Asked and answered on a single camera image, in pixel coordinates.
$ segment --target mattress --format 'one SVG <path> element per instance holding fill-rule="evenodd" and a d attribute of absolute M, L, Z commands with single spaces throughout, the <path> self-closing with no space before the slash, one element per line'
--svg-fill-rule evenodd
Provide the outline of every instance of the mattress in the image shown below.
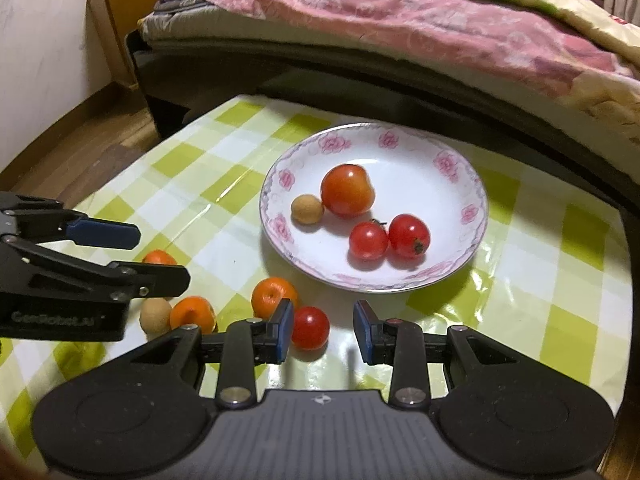
<path fill-rule="evenodd" d="M 446 60 L 425 59 L 402 50 L 364 43 L 352 38 L 293 26 L 284 21 L 255 19 L 230 12 L 207 0 L 159 0 L 150 15 L 139 24 L 142 38 L 153 49 L 182 49 L 215 46 L 221 41 L 262 41 L 283 46 L 322 46 L 343 50 L 344 57 L 355 61 L 361 52 L 370 52 L 395 61 L 403 60 L 432 70 L 484 94 L 508 102 L 532 114 L 591 152 L 604 158 L 640 184 L 640 139 L 635 138 L 636 124 L 620 126 L 607 118 L 595 119 L 541 94 L 521 82 L 505 79 Z"/>

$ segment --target wall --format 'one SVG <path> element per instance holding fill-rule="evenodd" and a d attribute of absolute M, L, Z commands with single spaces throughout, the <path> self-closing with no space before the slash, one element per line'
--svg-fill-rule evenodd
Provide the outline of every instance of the wall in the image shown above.
<path fill-rule="evenodd" d="M 0 0 L 0 171 L 110 81 L 85 0 Z"/>

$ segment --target orange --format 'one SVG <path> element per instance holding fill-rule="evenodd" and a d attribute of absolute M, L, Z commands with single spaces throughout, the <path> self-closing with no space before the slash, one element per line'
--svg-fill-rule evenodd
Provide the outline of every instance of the orange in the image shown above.
<path fill-rule="evenodd" d="M 169 253 L 164 252 L 162 249 L 156 249 L 151 251 L 147 256 L 142 258 L 144 264 L 161 264 L 161 265 L 177 265 L 178 262 Z"/>
<path fill-rule="evenodd" d="M 320 199 L 334 215 L 354 218 L 371 209 L 376 192 L 362 166 L 341 164 L 322 179 Z"/>
<path fill-rule="evenodd" d="M 171 328 L 194 323 L 203 334 L 210 334 L 216 327 L 216 313 L 209 301 L 201 296 L 189 296 L 179 301 L 171 310 L 169 324 Z"/>
<path fill-rule="evenodd" d="M 258 283 L 251 294 L 251 306 L 256 317 L 269 319 L 282 298 L 293 302 L 297 308 L 300 298 L 296 288 L 284 278 L 267 278 Z"/>

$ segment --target nightstand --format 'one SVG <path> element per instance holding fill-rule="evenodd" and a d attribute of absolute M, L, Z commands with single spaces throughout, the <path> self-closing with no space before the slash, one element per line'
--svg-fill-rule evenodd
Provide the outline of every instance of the nightstand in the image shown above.
<path fill-rule="evenodd" d="M 129 89 L 137 87 L 133 67 L 127 55 L 125 36 L 148 15 L 157 0 L 89 0 L 88 6 L 98 31 L 111 75 Z"/>

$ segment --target plate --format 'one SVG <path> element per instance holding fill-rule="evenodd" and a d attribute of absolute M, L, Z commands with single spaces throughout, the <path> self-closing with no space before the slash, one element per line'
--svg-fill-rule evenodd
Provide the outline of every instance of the plate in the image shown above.
<path fill-rule="evenodd" d="M 319 197 L 322 178 L 339 164 L 359 164 L 376 191 L 371 211 L 341 219 L 328 210 L 312 226 L 291 219 L 295 197 Z M 423 258 L 405 260 L 389 249 L 377 262 L 349 254 L 358 222 L 391 222 L 401 213 L 431 232 Z M 260 193 L 260 219 L 280 255 L 309 276 L 358 292 L 401 292 L 438 282 L 474 255 L 487 225 L 487 200 L 476 170 L 433 134 L 380 123 L 324 130 L 297 143 L 271 167 Z"/>

